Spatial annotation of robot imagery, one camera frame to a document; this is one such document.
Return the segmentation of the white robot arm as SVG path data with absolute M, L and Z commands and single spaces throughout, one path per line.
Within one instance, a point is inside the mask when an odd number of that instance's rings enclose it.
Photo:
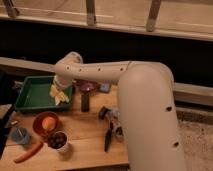
M 117 86 L 131 171 L 187 171 L 174 104 L 174 78 L 159 62 L 85 64 L 71 52 L 54 66 L 54 84 L 65 89 L 75 79 Z

